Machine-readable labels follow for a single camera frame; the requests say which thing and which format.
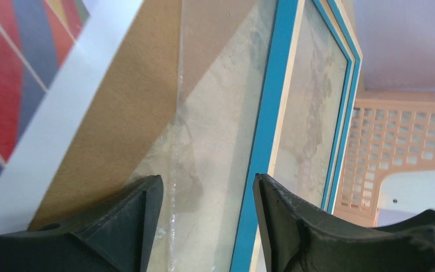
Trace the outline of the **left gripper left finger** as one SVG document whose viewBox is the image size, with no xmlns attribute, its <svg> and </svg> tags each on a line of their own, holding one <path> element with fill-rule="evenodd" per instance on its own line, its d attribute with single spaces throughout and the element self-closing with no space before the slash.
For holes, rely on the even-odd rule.
<svg viewBox="0 0 435 272">
<path fill-rule="evenodd" d="M 0 235 L 0 271 L 146 271 L 163 201 L 159 175 L 36 231 Z"/>
</svg>

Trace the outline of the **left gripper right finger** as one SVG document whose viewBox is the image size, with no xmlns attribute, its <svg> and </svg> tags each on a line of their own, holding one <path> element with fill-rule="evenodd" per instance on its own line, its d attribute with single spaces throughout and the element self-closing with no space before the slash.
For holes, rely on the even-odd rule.
<svg viewBox="0 0 435 272">
<path fill-rule="evenodd" d="M 435 271 L 435 210 L 383 227 L 331 215 L 268 174 L 253 184 L 267 271 Z"/>
</svg>

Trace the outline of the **brown cardboard backing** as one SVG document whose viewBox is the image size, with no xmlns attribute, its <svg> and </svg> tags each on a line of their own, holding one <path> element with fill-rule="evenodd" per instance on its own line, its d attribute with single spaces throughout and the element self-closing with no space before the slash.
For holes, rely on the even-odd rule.
<svg viewBox="0 0 435 272">
<path fill-rule="evenodd" d="M 29 229 L 120 190 L 254 1 L 145 1 Z"/>
</svg>

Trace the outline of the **blue wooden picture frame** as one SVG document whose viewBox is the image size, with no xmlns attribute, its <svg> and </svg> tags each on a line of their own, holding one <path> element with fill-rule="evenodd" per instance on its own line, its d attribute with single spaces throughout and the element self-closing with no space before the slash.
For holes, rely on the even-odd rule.
<svg viewBox="0 0 435 272">
<path fill-rule="evenodd" d="M 333 212 L 363 53 L 352 1 L 278 1 L 231 271 L 262 271 L 253 182 Z"/>
</svg>

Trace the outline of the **hot air balloon photo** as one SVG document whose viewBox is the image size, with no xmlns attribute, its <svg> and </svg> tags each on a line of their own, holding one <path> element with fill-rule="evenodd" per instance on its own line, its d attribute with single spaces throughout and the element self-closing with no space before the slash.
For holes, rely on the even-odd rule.
<svg viewBox="0 0 435 272">
<path fill-rule="evenodd" d="M 0 234 L 41 206 L 142 1 L 0 1 Z"/>
</svg>

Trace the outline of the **clear acrylic sheet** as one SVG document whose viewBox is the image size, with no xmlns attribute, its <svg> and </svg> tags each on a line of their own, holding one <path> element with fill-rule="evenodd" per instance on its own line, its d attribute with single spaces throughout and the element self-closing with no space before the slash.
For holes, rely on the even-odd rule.
<svg viewBox="0 0 435 272">
<path fill-rule="evenodd" d="M 164 196 L 148 271 L 229 271 L 276 1 L 184 1 L 177 107 L 134 170 Z"/>
</svg>

